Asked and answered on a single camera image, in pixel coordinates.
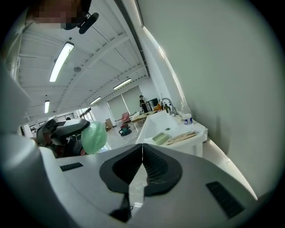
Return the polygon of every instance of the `person in black clothing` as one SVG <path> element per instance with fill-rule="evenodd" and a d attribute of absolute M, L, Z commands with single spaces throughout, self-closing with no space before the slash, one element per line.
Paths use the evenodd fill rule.
<path fill-rule="evenodd" d="M 145 103 L 144 100 L 143 100 L 143 96 L 140 95 L 140 96 L 139 96 L 139 99 L 140 99 L 139 102 L 141 103 L 141 106 L 142 106 L 143 111 L 144 111 L 145 113 L 147 113 L 148 110 L 147 110 L 146 103 Z"/>

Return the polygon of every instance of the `green plastic bag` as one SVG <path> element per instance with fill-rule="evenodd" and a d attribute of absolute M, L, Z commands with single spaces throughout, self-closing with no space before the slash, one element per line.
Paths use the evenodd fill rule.
<path fill-rule="evenodd" d="M 100 121 L 93 121 L 82 131 L 81 142 L 83 149 L 89 155 L 95 154 L 107 142 L 105 126 Z"/>

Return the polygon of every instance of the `wooden table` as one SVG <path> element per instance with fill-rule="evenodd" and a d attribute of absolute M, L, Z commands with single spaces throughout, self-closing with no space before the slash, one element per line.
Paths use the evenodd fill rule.
<path fill-rule="evenodd" d="M 134 126 L 134 122 L 138 122 L 138 121 L 140 121 L 140 120 L 142 120 L 142 119 L 146 119 L 149 115 L 152 115 L 152 114 L 154 114 L 154 113 L 157 113 L 157 111 L 151 111 L 151 112 L 143 113 L 143 114 L 141 114 L 141 115 L 136 116 L 135 118 L 133 118 L 133 119 L 131 120 L 131 122 L 133 123 L 133 126 Z"/>

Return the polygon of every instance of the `floor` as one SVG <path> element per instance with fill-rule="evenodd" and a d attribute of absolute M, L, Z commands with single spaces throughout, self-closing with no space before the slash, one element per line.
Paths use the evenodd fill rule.
<path fill-rule="evenodd" d="M 104 148 L 101 149 L 100 152 L 104 152 L 106 150 L 112 150 L 119 147 L 124 147 L 127 145 L 135 144 L 144 122 L 138 122 L 134 124 L 130 123 L 130 129 L 132 133 L 126 136 L 121 136 L 119 134 L 120 127 L 117 126 L 111 130 L 109 130 L 107 143 Z M 214 144 L 214 142 L 208 139 L 205 143 L 203 143 L 203 158 L 214 163 L 216 166 L 227 172 L 229 175 L 233 176 L 240 183 L 242 183 L 248 191 L 257 199 L 252 188 L 247 183 L 246 179 L 240 174 L 237 167 L 232 163 L 232 161 L 220 150 L 218 146 Z M 143 204 L 143 190 L 147 185 L 147 172 L 143 165 L 141 165 L 139 171 L 134 177 L 132 183 L 129 187 L 129 199 L 130 205 L 133 206 L 132 216 L 139 210 L 139 208 Z"/>

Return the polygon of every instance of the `green soap dish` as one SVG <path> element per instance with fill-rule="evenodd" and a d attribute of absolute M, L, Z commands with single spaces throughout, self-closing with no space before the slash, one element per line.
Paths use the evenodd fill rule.
<path fill-rule="evenodd" d="M 165 134 L 163 132 L 160 132 L 155 137 L 152 138 L 152 140 L 155 142 L 157 146 L 165 143 L 168 140 L 169 136 L 168 134 Z"/>

